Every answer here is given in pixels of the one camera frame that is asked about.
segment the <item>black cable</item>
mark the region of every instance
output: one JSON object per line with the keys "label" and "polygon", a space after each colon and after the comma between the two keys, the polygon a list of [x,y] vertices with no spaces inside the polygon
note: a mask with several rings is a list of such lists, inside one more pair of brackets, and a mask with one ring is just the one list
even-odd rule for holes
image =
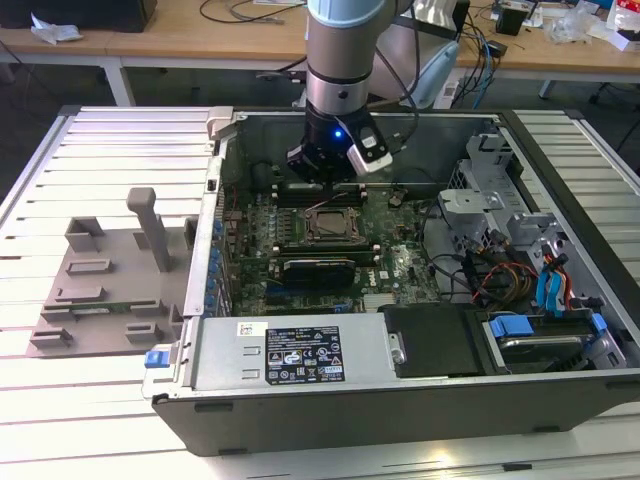
{"label": "black cable", "polygon": [[[200,15],[203,16],[204,18],[206,18],[207,20],[211,20],[212,22],[224,23],[224,24],[251,23],[251,22],[255,22],[256,20],[261,20],[263,18],[272,17],[273,15],[277,15],[278,13],[287,12],[289,10],[293,10],[294,8],[299,8],[299,7],[302,7],[303,5],[306,5],[306,3],[301,3],[301,4],[298,4],[298,5],[291,5],[290,7],[281,8],[280,10],[276,10],[275,12],[269,12],[269,13],[266,13],[264,15],[259,15],[257,17],[248,18],[247,20],[225,20],[225,19],[222,19],[222,18],[215,18],[215,17],[212,17],[212,16],[207,15],[206,13],[204,13],[204,7],[206,7],[212,1],[213,0],[205,0],[200,5]],[[233,10],[236,7],[239,7],[240,5],[244,5],[245,3],[249,3],[249,2],[251,2],[251,0],[242,0],[241,2],[233,4],[231,6],[231,9]]]}
{"label": "black cable", "polygon": [[[486,92],[486,90],[491,86],[491,84],[493,84],[495,80],[494,78],[495,72],[500,67],[500,62],[501,62],[501,59],[498,59],[496,62],[496,60],[493,57],[487,58],[485,47],[484,47],[484,43],[486,42],[484,33],[475,25],[473,21],[473,17],[469,12],[467,12],[467,17],[468,17],[468,22],[465,22],[465,25],[471,28],[472,33],[462,32],[462,36],[471,38],[474,41],[476,48],[478,50],[478,55],[476,58],[475,67],[471,72],[471,75],[466,77],[464,83],[460,88],[460,91],[454,97],[453,102],[451,103],[452,105],[456,104],[458,101],[464,100],[464,98],[468,94],[479,91],[478,90],[479,88],[480,90],[484,89],[484,91]],[[490,64],[491,74],[488,79],[484,79],[484,71],[489,66],[488,62],[491,62]]]}
{"label": "black cable", "polygon": [[305,55],[304,57],[299,58],[295,62],[291,62],[289,65],[285,65],[284,67],[280,67],[279,69],[276,70],[276,72],[278,72],[278,73],[286,72],[287,70],[291,70],[292,68],[297,67],[298,65],[300,65],[303,62],[305,62],[306,60],[307,60],[307,56]]}
{"label": "black cable", "polygon": [[[398,11],[398,2],[396,0],[396,12]],[[415,22],[416,20],[416,11],[413,8],[413,6],[411,7],[411,18],[413,19],[413,42],[414,42],[414,53],[415,53],[415,58],[416,58],[416,62],[415,62],[415,71],[414,71],[414,75],[413,75],[413,83],[411,84],[411,88],[409,88],[406,91],[406,94],[403,92],[402,96],[400,98],[398,98],[397,100],[381,100],[379,102],[373,102],[370,103],[369,105],[367,105],[367,107],[369,108],[379,108],[379,107],[384,107],[387,105],[393,105],[394,103],[400,103],[403,102],[405,100],[407,100],[407,98],[409,98],[411,95],[413,95],[413,92],[416,91],[416,88],[418,88],[418,79],[420,78],[420,32],[418,31],[418,29],[416,28]]]}
{"label": "black cable", "polygon": [[402,81],[398,73],[394,70],[393,66],[389,63],[389,60],[387,60],[387,58],[383,55],[383,53],[380,51],[378,47],[376,47],[376,54],[378,55],[378,57],[380,57],[380,60],[382,60],[382,63],[384,63],[384,65],[387,67],[387,69],[389,70],[389,73],[391,73],[395,81],[398,83],[398,86],[402,89],[402,92],[404,93],[404,95],[409,100],[409,103],[411,104],[411,111],[413,112],[413,122],[411,122],[411,126],[409,127],[409,130],[407,130],[407,132],[404,135],[402,135],[401,143],[404,145],[409,141],[411,136],[418,129],[418,121],[420,120],[420,113],[418,112],[418,106],[416,105],[416,101],[413,99],[413,97],[407,90],[407,87],[405,86],[404,82]]}
{"label": "black cable", "polygon": [[449,280],[449,303],[451,303],[451,302],[453,301],[453,296],[454,296],[456,293],[465,293],[465,294],[467,293],[467,292],[455,292],[455,291],[453,290],[453,283],[454,283],[453,278],[454,278],[458,273],[464,273],[464,270],[462,270],[462,269],[460,268],[460,269],[456,270],[455,272],[453,272],[453,273],[451,274],[451,275],[452,275],[452,278]]}
{"label": "black cable", "polygon": [[[28,68],[27,68],[27,66],[24,64],[24,62],[23,62],[22,60],[20,60],[20,58],[18,58],[18,56],[17,56],[15,53],[13,53],[13,52],[11,51],[11,49],[9,49],[9,47],[7,47],[7,44],[6,44],[6,43],[4,43],[2,40],[0,40],[0,45],[2,45],[2,48],[4,48],[4,49],[5,49],[5,51],[6,51],[9,55],[11,55],[11,56],[16,60],[16,62],[18,62],[22,67],[24,67],[24,68],[25,68],[25,70],[28,70]],[[59,98],[55,93],[53,93],[53,92],[49,89],[49,87],[47,87],[47,86],[42,82],[42,80],[40,80],[40,78],[39,78],[37,75],[35,75],[33,72],[31,72],[31,77],[32,77],[36,82],[38,82],[38,84],[42,87],[42,89],[43,89],[45,92],[47,92],[47,93],[51,96],[51,98],[53,98],[53,99],[56,101],[56,103],[58,104],[58,106],[59,106],[59,107],[61,107],[61,106],[62,106],[63,102],[61,102],[61,101],[60,101],[60,98]]]}
{"label": "black cable", "polygon": [[618,144],[618,148],[616,148],[616,152],[620,152],[624,144],[627,142],[627,140],[629,140],[629,137],[635,131],[635,129],[638,128],[638,126],[640,126],[640,119],[636,120],[636,123],[634,123],[627,131],[627,133],[625,133],[624,137],[622,137],[622,140],[620,140],[620,143]]}

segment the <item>wooden desk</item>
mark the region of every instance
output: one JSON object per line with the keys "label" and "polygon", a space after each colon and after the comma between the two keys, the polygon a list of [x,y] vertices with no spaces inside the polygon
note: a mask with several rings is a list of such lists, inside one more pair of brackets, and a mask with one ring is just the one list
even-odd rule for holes
{"label": "wooden desk", "polygon": [[[507,53],[500,63],[500,70],[640,74],[640,55],[620,52],[613,45],[598,38],[593,38],[591,44],[580,42],[555,45],[547,40],[541,28],[522,27],[515,37],[496,33],[495,22],[487,20],[490,14],[488,10],[477,15],[478,7],[489,3],[491,2],[486,0],[472,1],[470,13],[475,25],[482,30],[487,40],[495,40],[508,46]],[[469,38],[463,39],[461,46],[458,66],[473,67],[477,54],[473,41]]]}
{"label": "wooden desk", "polygon": [[[514,79],[640,82],[640,55],[619,52],[608,43],[593,39],[587,44],[554,45],[541,29],[523,28],[516,37],[495,33],[495,23],[482,18],[478,7],[488,0],[475,0],[471,9],[476,25],[490,40],[509,48],[496,76]],[[46,44],[28,30],[2,30],[0,39],[25,63],[97,65],[105,69],[116,104],[135,105],[125,67],[217,68],[268,70],[302,57],[305,53],[307,12],[304,8],[278,16],[284,25],[261,23],[220,24],[199,13],[201,0],[158,0],[158,7],[143,33],[83,31],[78,42]],[[264,6],[240,7],[247,15],[276,10]],[[221,19],[233,17],[221,0],[205,12]],[[457,67],[448,86],[470,73],[476,62],[470,39],[461,41]],[[13,58],[0,50],[0,62]],[[437,105],[448,108],[450,99]]]}
{"label": "wooden desk", "polygon": [[[306,8],[279,14],[284,25],[227,25],[202,17],[201,3],[202,0],[159,0],[144,33],[115,33],[107,44],[107,54],[250,61],[291,61],[305,55]],[[258,16],[278,8],[248,4],[238,10]],[[235,20],[220,0],[209,3],[205,13],[214,18]]]}

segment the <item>blue latch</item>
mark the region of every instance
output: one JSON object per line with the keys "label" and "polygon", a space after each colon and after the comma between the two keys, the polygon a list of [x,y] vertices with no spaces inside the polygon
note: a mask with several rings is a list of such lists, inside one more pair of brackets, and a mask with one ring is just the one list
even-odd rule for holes
{"label": "blue latch", "polygon": [[167,350],[149,350],[144,356],[145,368],[168,368],[169,352]]}
{"label": "blue latch", "polygon": [[607,322],[599,313],[591,315],[591,321],[593,322],[593,326],[596,327],[598,335],[602,335],[607,331]]}
{"label": "blue latch", "polygon": [[500,315],[491,320],[489,326],[496,338],[533,335],[533,328],[526,315]]}

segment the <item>cable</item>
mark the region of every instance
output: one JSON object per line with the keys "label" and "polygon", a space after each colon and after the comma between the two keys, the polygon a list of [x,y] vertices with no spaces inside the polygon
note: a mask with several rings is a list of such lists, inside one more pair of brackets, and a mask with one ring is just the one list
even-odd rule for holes
{"label": "cable", "polygon": [[640,126],[640,119],[636,120],[636,123],[634,123],[631,128],[627,131],[627,133],[625,133],[624,137],[622,137],[622,140],[620,140],[620,143],[618,144],[618,147],[616,148],[616,152],[620,153],[620,150],[622,149],[622,147],[624,146],[624,144],[627,142],[627,140],[629,140],[629,137],[631,136],[631,134],[635,131],[636,128],[638,128]]}
{"label": "cable", "polygon": [[384,63],[384,65],[387,67],[387,69],[389,70],[389,73],[391,73],[395,81],[398,83],[398,86],[402,89],[402,92],[404,93],[405,97],[407,98],[407,100],[409,100],[409,103],[411,104],[411,111],[413,112],[413,121],[411,122],[411,126],[409,127],[409,130],[407,130],[407,132],[401,136],[401,143],[404,145],[409,141],[411,136],[418,129],[418,121],[420,120],[420,113],[418,112],[418,106],[416,105],[416,101],[413,99],[413,97],[407,90],[407,87],[405,86],[404,82],[402,81],[398,73],[394,70],[393,66],[389,63],[389,60],[387,60],[387,57],[384,56],[384,54],[380,51],[378,47],[376,47],[376,54],[378,55],[378,57],[380,57],[380,60],[382,60],[382,63]]}
{"label": "cable", "polygon": [[[24,64],[24,62],[23,62],[22,60],[20,60],[20,58],[18,58],[18,56],[17,56],[15,53],[13,53],[13,52],[9,49],[9,47],[7,47],[7,44],[6,44],[6,43],[4,43],[2,40],[0,40],[0,45],[2,45],[2,48],[4,48],[4,50],[5,50],[9,55],[11,55],[11,56],[16,60],[16,62],[18,62],[22,67],[24,67],[26,70],[28,70],[28,68],[27,68],[27,66]],[[53,93],[53,92],[49,89],[49,87],[47,87],[47,86],[42,82],[42,80],[40,80],[40,78],[39,78],[35,73],[31,72],[31,76],[32,76],[32,77],[33,77],[33,79],[34,79],[34,80],[35,80],[35,81],[36,81],[36,82],[37,82],[37,83],[42,87],[42,89],[43,89],[45,92],[47,92],[47,93],[51,96],[51,98],[53,98],[53,99],[56,101],[56,103],[58,104],[58,106],[59,106],[59,107],[61,107],[61,106],[62,106],[62,104],[63,104],[63,102],[61,102],[61,101],[60,101],[60,99],[58,98],[58,96],[57,96],[55,93]]]}
{"label": "cable", "polygon": [[[212,17],[211,15],[207,15],[206,13],[204,13],[204,7],[206,7],[212,1],[213,0],[205,0],[200,5],[200,10],[199,10],[200,11],[200,15],[202,17],[206,18],[207,20],[211,20],[212,22],[224,23],[226,25],[233,25],[233,24],[238,24],[238,23],[251,23],[251,22],[255,22],[256,20],[261,20],[263,18],[272,17],[273,15],[277,15],[278,13],[287,12],[289,10],[293,10],[294,8],[299,8],[299,7],[302,7],[303,5],[306,5],[306,3],[301,3],[301,4],[298,4],[298,5],[291,5],[290,7],[281,8],[280,10],[276,10],[275,12],[266,13],[264,15],[259,15],[257,17],[247,18],[246,20],[225,20],[223,18],[215,18],[215,17]],[[233,11],[235,11],[235,8],[239,7],[240,5],[244,5],[245,3],[249,3],[249,2],[251,2],[251,0],[242,0],[241,2],[233,4],[231,6],[231,9]]]}
{"label": "cable", "polygon": [[[396,0],[396,12],[397,11],[398,11],[398,2]],[[403,102],[404,100],[407,100],[411,95],[413,95],[413,92],[415,92],[416,88],[418,88],[418,79],[420,78],[420,66],[421,66],[420,65],[420,32],[418,32],[418,29],[416,28],[416,25],[415,25],[416,11],[413,8],[413,6],[411,7],[411,18],[414,21],[414,25],[413,25],[414,47],[413,48],[414,48],[414,53],[416,57],[416,62],[415,62],[415,72],[413,75],[413,83],[411,84],[411,88],[409,90],[406,90],[406,94],[408,95],[405,95],[405,93],[403,92],[403,95],[397,100],[381,100],[379,102],[373,102],[367,105],[368,108],[385,107],[387,105],[393,105],[395,103]]]}
{"label": "cable", "polygon": [[470,13],[467,14],[467,17],[468,22],[466,22],[465,25],[471,29],[472,33],[463,32],[462,36],[470,38],[474,41],[478,50],[478,55],[473,71],[465,79],[462,87],[460,88],[460,91],[453,99],[452,105],[460,100],[463,100],[470,93],[479,92],[478,97],[474,101],[474,108],[476,108],[479,105],[480,101],[482,101],[486,90],[493,83],[495,72],[500,66],[501,59],[498,59],[496,62],[495,59],[491,57],[489,46],[482,30],[476,27],[473,21],[473,17]]}
{"label": "cable", "polygon": [[307,56],[305,55],[304,57],[299,58],[295,62],[291,62],[290,64],[285,65],[284,67],[280,67],[277,70],[273,70],[272,72],[260,72],[256,74],[256,78],[265,78],[265,79],[270,79],[273,77],[290,78],[289,75],[287,75],[285,72],[287,70],[291,70],[294,67],[297,67],[298,65],[305,62],[306,60],[307,60]]}
{"label": "cable", "polygon": [[284,67],[280,67],[279,69],[276,70],[276,72],[278,72],[278,73],[286,72],[287,70],[291,70],[292,68],[297,67],[301,63],[304,63],[306,60],[307,60],[307,56],[305,55],[304,57],[299,58],[295,62],[291,62],[289,65],[285,65]]}

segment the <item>table leg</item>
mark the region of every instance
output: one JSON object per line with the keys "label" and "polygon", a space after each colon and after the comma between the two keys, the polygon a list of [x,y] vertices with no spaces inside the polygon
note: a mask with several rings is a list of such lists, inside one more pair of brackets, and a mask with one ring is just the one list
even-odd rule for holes
{"label": "table leg", "polygon": [[553,87],[555,86],[556,86],[555,80],[545,80],[545,82],[542,84],[542,88],[538,92],[538,96],[543,100],[548,99],[549,96],[551,95],[551,91],[553,90]]}
{"label": "table leg", "polygon": [[107,74],[107,80],[111,87],[111,93],[116,101],[116,105],[119,107],[134,107],[136,101],[131,93],[131,85],[129,85],[129,78],[127,72],[122,66],[120,59],[117,57],[107,57],[103,63]]}
{"label": "table leg", "polygon": [[13,76],[11,66],[8,63],[0,63],[0,83],[9,85],[16,81],[16,77]]}
{"label": "table leg", "polygon": [[454,68],[451,70],[447,81],[444,82],[444,85],[433,102],[433,108],[443,110],[451,108],[451,103],[456,96],[458,84],[460,83],[460,80],[464,78],[465,72],[466,70],[464,68]]}

